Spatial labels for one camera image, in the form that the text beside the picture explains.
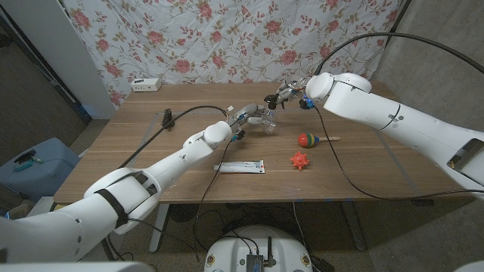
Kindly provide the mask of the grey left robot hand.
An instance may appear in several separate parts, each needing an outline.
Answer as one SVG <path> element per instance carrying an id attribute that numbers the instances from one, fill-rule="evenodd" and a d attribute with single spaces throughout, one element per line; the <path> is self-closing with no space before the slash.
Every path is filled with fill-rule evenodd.
<path id="1" fill-rule="evenodd" d="M 227 123 L 230 125 L 233 132 L 231 141 L 241 140 L 245 131 L 241 128 L 242 125 L 247 123 L 251 125 L 261 125 L 262 130 L 271 134 L 276 127 L 277 114 L 274 110 L 270 110 L 268 107 L 258 104 L 249 104 L 238 110 L 234 114 L 229 114 L 227 117 Z"/>

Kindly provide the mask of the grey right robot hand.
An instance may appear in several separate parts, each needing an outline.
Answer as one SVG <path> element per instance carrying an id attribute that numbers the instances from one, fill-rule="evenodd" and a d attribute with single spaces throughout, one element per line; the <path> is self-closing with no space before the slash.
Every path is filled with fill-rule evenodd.
<path id="1" fill-rule="evenodd" d="M 288 76 L 275 92 L 274 104 L 284 107 L 285 102 L 303 95 L 310 79 L 311 77 Z"/>

